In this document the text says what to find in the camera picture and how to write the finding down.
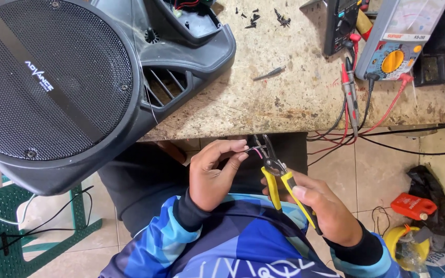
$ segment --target red plastic bottle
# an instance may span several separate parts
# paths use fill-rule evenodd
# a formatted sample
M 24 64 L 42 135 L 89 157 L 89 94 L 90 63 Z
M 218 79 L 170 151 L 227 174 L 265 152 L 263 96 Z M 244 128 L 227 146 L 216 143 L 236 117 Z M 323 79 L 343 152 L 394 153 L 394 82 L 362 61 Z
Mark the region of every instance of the red plastic bottle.
M 407 193 L 401 193 L 392 201 L 391 207 L 393 211 L 415 220 L 426 220 L 437 209 L 436 204 L 431 200 Z

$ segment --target stained workbench surface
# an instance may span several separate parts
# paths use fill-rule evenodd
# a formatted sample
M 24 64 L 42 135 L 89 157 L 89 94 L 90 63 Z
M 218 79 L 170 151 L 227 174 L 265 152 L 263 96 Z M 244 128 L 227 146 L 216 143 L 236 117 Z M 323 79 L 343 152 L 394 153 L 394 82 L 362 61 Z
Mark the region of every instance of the stained workbench surface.
M 236 39 L 234 65 L 142 140 L 329 129 L 343 103 L 340 70 L 346 50 L 323 56 L 326 7 L 316 3 L 300 10 L 306 1 L 218 0 L 213 9 L 223 24 L 229 24 Z M 369 10 L 378 10 L 380 3 L 371 0 Z M 257 27 L 245 29 L 257 8 L 261 16 Z M 274 8 L 292 19 L 289 27 L 280 26 Z M 242 18 L 242 12 L 248 18 Z M 360 53 L 364 44 L 361 41 Z M 280 75 L 252 81 L 284 65 L 287 68 Z M 368 83 L 357 80 L 356 84 L 363 117 Z M 399 87 L 400 82 L 377 82 L 366 127 L 380 120 Z M 445 123 L 445 85 L 409 85 L 382 126 L 435 123 Z

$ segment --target advance logo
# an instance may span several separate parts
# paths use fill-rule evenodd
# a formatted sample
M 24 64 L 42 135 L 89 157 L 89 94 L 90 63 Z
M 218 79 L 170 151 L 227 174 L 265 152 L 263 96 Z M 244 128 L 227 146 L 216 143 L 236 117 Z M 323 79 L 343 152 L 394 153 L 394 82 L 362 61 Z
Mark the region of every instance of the advance logo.
M 35 76 L 37 78 L 42 88 L 44 88 L 46 92 L 51 92 L 54 89 L 54 87 L 44 77 L 44 72 L 39 71 L 37 67 L 35 67 L 34 64 L 32 64 L 32 62 L 30 61 L 25 61 L 25 63 L 27 64 L 28 68 L 32 71 L 32 76 Z

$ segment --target pink wire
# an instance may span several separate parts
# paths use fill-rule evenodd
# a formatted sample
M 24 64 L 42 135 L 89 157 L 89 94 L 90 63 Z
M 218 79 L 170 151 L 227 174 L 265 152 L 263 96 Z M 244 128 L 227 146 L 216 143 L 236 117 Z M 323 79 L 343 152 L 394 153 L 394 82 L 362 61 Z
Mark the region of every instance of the pink wire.
M 261 155 L 260 152 L 259 152 L 259 150 L 257 150 L 257 149 L 253 149 L 253 150 L 255 150 L 255 151 L 259 154 L 260 159 L 263 159 L 263 158 L 262 158 L 262 155 Z

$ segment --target black speaker cabinet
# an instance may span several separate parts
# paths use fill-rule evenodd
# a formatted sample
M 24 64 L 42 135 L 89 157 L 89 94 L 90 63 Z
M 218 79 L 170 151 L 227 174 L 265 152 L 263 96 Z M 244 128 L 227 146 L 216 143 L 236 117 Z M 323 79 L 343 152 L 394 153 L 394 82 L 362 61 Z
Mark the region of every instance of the black speaker cabinet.
M 235 52 L 202 4 L 176 17 L 169 0 L 0 0 L 0 170 L 38 195 L 68 191 Z

